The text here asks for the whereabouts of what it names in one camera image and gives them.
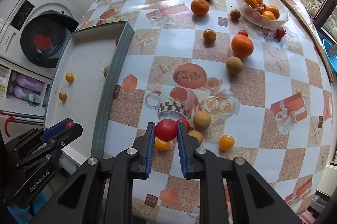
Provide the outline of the red cherry tomato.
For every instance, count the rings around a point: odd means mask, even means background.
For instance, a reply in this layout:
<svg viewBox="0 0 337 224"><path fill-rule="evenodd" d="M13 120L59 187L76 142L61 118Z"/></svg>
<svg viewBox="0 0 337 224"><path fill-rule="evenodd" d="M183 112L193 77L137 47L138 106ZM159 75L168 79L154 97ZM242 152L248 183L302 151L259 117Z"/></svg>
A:
<svg viewBox="0 0 337 224"><path fill-rule="evenodd" d="M247 33L245 30L240 30L240 31L238 32L238 34L239 34L239 35L244 35L244 36L246 36L246 37L249 36L248 33Z"/></svg>
<svg viewBox="0 0 337 224"><path fill-rule="evenodd" d="M164 142L172 141L178 133L178 127L175 121L163 119L155 126L155 135Z"/></svg>
<svg viewBox="0 0 337 224"><path fill-rule="evenodd" d="M286 34L286 30L283 27L280 27L280 28L276 29L276 31L275 31L275 38L278 41L281 41L281 39L285 36L285 34Z"/></svg>
<svg viewBox="0 0 337 224"><path fill-rule="evenodd" d="M176 121L177 124L179 124L180 122L184 123L186 131L189 132L190 129L191 129L191 125L190 125L189 121L184 119L184 118L180 118Z"/></svg>

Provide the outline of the yellow cherry tomato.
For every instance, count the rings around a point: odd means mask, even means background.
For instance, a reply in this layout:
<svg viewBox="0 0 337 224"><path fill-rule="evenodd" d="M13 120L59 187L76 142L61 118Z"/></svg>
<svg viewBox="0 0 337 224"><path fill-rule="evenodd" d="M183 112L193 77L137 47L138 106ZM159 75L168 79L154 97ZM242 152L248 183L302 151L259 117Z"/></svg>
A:
<svg viewBox="0 0 337 224"><path fill-rule="evenodd" d="M222 151L230 150L235 144L235 139L230 135L223 135L219 140L219 147Z"/></svg>
<svg viewBox="0 0 337 224"><path fill-rule="evenodd" d="M205 43L213 44L217 38L217 34L212 29L206 29L203 32L203 39Z"/></svg>
<svg viewBox="0 0 337 224"><path fill-rule="evenodd" d="M67 94L65 92L59 92L59 99L65 101L67 99Z"/></svg>
<svg viewBox="0 0 337 224"><path fill-rule="evenodd" d="M67 73L65 75L65 79L67 82L72 83L74 81L74 74L73 73Z"/></svg>

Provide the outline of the brown longan near tray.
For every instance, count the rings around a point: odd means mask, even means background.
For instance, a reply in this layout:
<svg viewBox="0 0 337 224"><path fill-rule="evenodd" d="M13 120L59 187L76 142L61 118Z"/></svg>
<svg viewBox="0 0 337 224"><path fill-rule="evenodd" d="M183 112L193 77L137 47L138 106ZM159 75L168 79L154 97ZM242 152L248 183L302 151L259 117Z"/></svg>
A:
<svg viewBox="0 0 337 224"><path fill-rule="evenodd" d="M197 130L205 130L211 124L211 116L205 111L197 111L193 116L194 127Z"/></svg>

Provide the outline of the purple detergent bottle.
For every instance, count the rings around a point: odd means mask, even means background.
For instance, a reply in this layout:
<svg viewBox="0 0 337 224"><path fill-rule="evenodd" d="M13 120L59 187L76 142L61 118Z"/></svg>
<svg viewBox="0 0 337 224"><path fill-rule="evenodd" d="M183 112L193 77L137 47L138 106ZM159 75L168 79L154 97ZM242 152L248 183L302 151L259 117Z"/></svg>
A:
<svg viewBox="0 0 337 224"><path fill-rule="evenodd" d="M12 73L11 80L16 82L20 87L36 93L40 93L43 89L43 82L17 72Z"/></svg>

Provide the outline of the white tray box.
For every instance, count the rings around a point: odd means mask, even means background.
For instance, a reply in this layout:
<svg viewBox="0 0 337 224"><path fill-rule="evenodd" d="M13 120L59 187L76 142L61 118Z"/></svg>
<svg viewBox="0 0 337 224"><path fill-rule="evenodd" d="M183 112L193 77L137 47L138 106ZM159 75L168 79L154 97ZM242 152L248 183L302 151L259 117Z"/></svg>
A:
<svg viewBox="0 0 337 224"><path fill-rule="evenodd" d="M82 125L82 135L63 148L69 159L81 165L91 156L102 158L112 97L134 29L126 21L76 31L68 39L58 61L45 111L45 126L65 118ZM65 79L74 74L74 81ZM59 92L67 99L61 101Z"/></svg>

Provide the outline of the checkered fruit tablecloth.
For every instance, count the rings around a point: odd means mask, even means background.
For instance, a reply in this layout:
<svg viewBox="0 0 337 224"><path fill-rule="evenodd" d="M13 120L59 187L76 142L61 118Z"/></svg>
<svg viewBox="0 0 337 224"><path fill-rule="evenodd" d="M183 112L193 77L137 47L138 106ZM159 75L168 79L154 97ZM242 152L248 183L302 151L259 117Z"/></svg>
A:
<svg viewBox="0 0 337 224"><path fill-rule="evenodd" d="M134 29L118 83L104 144L113 157L145 133L149 122L211 116L202 146L246 159L296 214L310 205L326 166L332 132L332 92L314 43L290 17L285 36L245 18L232 22L236 0L211 0L197 16L193 0L94 0L80 28L126 20ZM217 34L205 43L203 32ZM254 51L237 57L231 41L248 33ZM241 59L233 75L226 60ZM235 139L222 151L223 135Z"/></svg>

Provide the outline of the brown longan fruit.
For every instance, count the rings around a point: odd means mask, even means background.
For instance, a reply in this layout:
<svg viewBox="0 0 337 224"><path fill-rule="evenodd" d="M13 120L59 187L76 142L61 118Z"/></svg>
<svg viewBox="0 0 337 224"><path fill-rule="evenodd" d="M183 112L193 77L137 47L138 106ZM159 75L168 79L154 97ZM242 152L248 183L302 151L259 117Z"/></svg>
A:
<svg viewBox="0 0 337 224"><path fill-rule="evenodd" d="M244 66L241 59L231 56L226 60L226 69L229 73L236 75L242 72Z"/></svg>

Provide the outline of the washing machine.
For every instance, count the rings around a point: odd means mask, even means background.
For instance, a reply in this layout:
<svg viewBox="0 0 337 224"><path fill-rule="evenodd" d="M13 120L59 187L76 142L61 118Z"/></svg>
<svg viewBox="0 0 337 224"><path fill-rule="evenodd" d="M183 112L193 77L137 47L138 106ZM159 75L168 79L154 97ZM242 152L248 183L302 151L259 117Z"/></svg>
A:
<svg viewBox="0 0 337 224"><path fill-rule="evenodd" d="M1 0L1 58L53 78L79 20L66 0Z"/></svg>

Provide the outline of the large mandarin orange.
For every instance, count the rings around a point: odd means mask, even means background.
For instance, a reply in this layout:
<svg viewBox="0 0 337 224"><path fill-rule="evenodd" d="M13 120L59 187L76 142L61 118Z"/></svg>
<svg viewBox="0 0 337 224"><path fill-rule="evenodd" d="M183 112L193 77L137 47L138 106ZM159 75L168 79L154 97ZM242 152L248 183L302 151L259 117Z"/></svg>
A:
<svg viewBox="0 0 337 224"><path fill-rule="evenodd" d="M235 35L231 41L231 48L237 57L248 57L254 51L253 42L245 35Z"/></svg>

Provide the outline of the small mandarin orange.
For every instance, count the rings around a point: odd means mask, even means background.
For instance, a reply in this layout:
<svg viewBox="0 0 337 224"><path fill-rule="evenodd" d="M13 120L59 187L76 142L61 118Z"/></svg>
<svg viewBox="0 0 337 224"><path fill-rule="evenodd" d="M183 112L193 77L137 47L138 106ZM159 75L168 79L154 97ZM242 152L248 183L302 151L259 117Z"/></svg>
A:
<svg viewBox="0 0 337 224"><path fill-rule="evenodd" d="M193 0L190 8L193 14L197 16L204 16L209 11L209 4L206 0Z"/></svg>

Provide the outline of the dark longan beside bowl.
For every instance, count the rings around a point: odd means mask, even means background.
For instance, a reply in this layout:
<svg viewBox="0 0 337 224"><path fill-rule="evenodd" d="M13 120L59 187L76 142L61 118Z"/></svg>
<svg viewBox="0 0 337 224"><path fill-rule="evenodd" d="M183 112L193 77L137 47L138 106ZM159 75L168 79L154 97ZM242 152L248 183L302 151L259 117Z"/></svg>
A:
<svg viewBox="0 0 337 224"><path fill-rule="evenodd" d="M230 17L233 21L238 21L241 17L241 13L238 9L232 9L230 11Z"/></svg>

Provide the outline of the clear glass fruit bowl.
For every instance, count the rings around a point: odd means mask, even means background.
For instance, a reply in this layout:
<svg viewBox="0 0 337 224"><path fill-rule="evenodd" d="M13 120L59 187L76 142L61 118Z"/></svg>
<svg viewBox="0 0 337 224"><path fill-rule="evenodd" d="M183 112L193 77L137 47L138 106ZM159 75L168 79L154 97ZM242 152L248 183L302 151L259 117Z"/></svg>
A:
<svg viewBox="0 0 337 224"><path fill-rule="evenodd" d="M280 0L236 0L238 10L249 22L276 30L289 20L289 12Z"/></svg>

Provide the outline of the blue plastic basin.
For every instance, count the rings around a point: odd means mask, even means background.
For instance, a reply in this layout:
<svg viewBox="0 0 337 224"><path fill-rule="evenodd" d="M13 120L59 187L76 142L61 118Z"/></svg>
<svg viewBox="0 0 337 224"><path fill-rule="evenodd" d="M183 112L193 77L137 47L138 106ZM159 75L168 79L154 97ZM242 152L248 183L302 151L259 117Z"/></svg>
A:
<svg viewBox="0 0 337 224"><path fill-rule="evenodd" d="M328 63L333 72L337 72L337 44L332 44L328 39L323 39L323 48Z"/></svg>

